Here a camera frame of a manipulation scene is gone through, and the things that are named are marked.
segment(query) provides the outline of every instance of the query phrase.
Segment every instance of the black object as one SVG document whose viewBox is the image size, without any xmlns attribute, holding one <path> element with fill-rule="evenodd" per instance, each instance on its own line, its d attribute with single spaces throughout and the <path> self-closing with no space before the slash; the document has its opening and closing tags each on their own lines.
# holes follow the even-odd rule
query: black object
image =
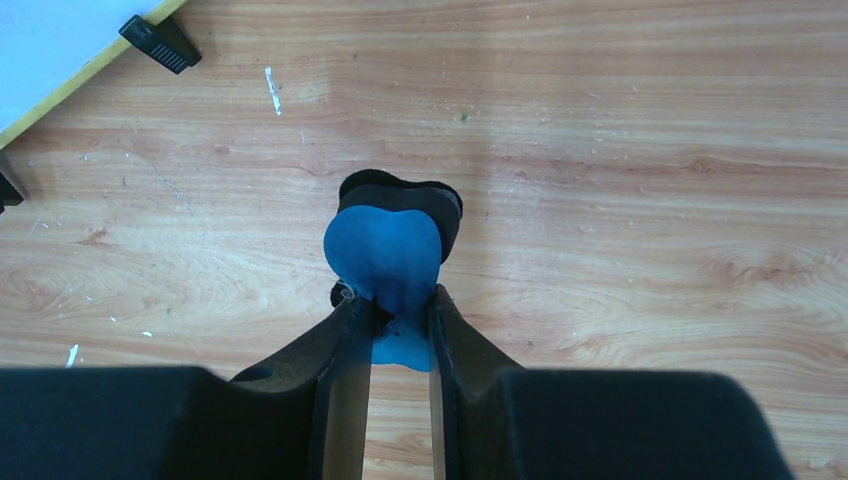
<svg viewBox="0 0 848 480">
<path fill-rule="evenodd" d="M 176 74 L 186 67 L 197 65 L 201 59 L 200 52 L 172 17 L 154 26 L 140 16 L 133 15 L 118 32 L 134 47 Z"/>
<path fill-rule="evenodd" d="M 15 188 L 12 181 L 17 179 L 12 178 L 9 181 L 6 174 L 2 170 L 8 168 L 8 161 L 2 153 L 0 153 L 0 213 L 3 213 L 5 207 L 14 207 L 20 205 L 24 201 L 23 195 Z"/>
<path fill-rule="evenodd" d="M 450 186 L 442 182 L 408 182 L 382 170 L 360 170 L 342 182 L 338 211 L 357 205 L 390 212 L 426 213 L 439 229 L 442 263 L 453 249 L 462 219 L 462 197 Z"/>
<path fill-rule="evenodd" d="M 443 287 L 428 308 L 436 478 L 792 478 L 727 377 L 525 370 Z M 345 299 L 230 383 L 193 367 L 0 370 L 0 471 L 360 478 L 375 318 Z"/>
</svg>

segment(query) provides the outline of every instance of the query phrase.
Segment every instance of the wood grain surface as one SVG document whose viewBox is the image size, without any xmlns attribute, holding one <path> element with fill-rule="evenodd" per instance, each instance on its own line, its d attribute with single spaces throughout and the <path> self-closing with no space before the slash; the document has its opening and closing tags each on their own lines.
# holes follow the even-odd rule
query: wood grain surface
<svg viewBox="0 0 848 480">
<path fill-rule="evenodd" d="M 128 51 L 2 152 L 0 363 L 234 374 L 329 313 L 337 188 L 380 167 L 463 195 L 441 281 L 518 361 L 727 373 L 800 478 L 848 477 L 848 2 L 180 19 L 197 67 Z M 365 477 L 432 478 L 426 376 L 374 369 Z"/>
</svg>

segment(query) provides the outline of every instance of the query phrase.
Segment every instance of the white paint speck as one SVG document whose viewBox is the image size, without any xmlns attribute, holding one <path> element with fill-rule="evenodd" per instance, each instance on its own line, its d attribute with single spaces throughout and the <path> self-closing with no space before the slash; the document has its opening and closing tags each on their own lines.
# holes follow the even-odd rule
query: white paint speck
<svg viewBox="0 0 848 480">
<path fill-rule="evenodd" d="M 462 22 L 464 22 L 464 21 L 465 21 L 465 19 L 463 18 L 462 20 L 456 22 L 456 25 L 454 25 L 453 28 L 451 28 L 450 33 L 453 33 L 457 28 L 459 28 L 459 26 L 462 25 Z"/>
<path fill-rule="evenodd" d="M 274 76 L 271 74 L 271 67 L 265 67 L 265 80 L 268 81 L 268 91 L 271 92 L 271 101 L 274 102 L 274 111 L 277 115 L 282 115 L 283 110 L 280 105 L 280 97 L 277 95 L 277 86 L 274 83 Z"/>
<path fill-rule="evenodd" d="M 68 361 L 65 363 L 65 368 L 71 368 L 74 366 L 74 360 L 77 358 L 77 352 L 79 352 L 79 345 L 71 347 L 71 350 L 68 352 Z"/>
<path fill-rule="evenodd" d="M 829 467 L 833 465 L 833 460 L 823 456 L 810 457 L 810 460 L 807 462 L 810 468 L 814 468 L 816 470 Z"/>
<path fill-rule="evenodd" d="M 41 221 L 41 218 L 39 218 L 38 220 L 35 221 L 35 223 L 32 224 L 32 228 L 29 229 L 29 233 L 27 234 L 27 237 L 32 235 L 32 231 L 35 230 L 35 227 L 38 226 L 38 222 L 40 222 L 40 221 Z"/>
</svg>

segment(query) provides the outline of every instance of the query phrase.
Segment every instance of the blue foam piece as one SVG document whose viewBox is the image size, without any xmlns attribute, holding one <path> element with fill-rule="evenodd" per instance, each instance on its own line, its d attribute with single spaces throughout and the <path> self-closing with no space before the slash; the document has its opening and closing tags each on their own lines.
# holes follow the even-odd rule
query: blue foam piece
<svg viewBox="0 0 848 480">
<path fill-rule="evenodd" d="M 372 363 L 429 371 L 427 302 L 442 259 L 433 220 L 418 210 L 350 207 L 327 227 L 324 256 L 354 293 L 395 316 L 374 340 Z"/>
</svg>

